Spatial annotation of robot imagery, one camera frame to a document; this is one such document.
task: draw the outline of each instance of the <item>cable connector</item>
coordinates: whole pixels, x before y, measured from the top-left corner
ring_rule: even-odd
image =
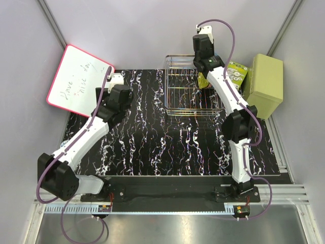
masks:
[[[238,98],[237,105],[239,105],[239,106],[242,106],[243,105],[243,98],[242,97]]]
[[[109,76],[107,76],[106,82],[110,82],[112,79],[112,74],[110,74]]]
[[[199,33],[201,31],[201,27],[199,27],[198,24],[196,25],[196,30],[197,30],[197,33]]]
[[[85,130],[86,130],[87,132],[90,131],[90,127],[91,127],[92,125],[90,125],[89,128],[88,128],[88,126],[89,126],[89,124],[87,124],[87,127],[85,128]]]

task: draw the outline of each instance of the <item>green box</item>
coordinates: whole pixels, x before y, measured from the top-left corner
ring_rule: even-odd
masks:
[[[232,61],[229,63],[227,72],[230,80],[233,82],[237,90],[239,90],[240,86],[242,85],[246,77],[247,71],[248,68],[246,66]]]
[[[283,61],[258,54],[248,70],[243,98],[257,108],[257,117],[268,119],[283,101]]]

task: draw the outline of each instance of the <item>olive green storage box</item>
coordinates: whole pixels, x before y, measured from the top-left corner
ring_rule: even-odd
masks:
[[[243,98],[257,108],[257,117],[268,119],[283,101],[283,61],[258,54],[242,87]]]

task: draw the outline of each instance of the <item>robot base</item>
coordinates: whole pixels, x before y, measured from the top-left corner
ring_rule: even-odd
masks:
[[[249,196],[249,202],[260,202],[259,191],[257,187],[254,187],[251,191],[245,192],[243,194],[237,195],[236,197],[232,195],[232,187],[215,187],[215,200],[218,203],[227,202],[247,202],[247,197]]]
[[[110,177],[105,179],[100,177],[104,182],[102,190],[98,194],[85,194],[81,197],[82,202],[110,202],[110,193],[113,193],[114,202],[123,202],[125,196],[125,186],[121,184],[112,184]]]

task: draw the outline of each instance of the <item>whiteboard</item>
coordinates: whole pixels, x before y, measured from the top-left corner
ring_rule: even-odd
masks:
[[[96,107],[95,89],[102,87],[109,66],[109,63],[68,45],[54,77],[47,102],[89,117]]]

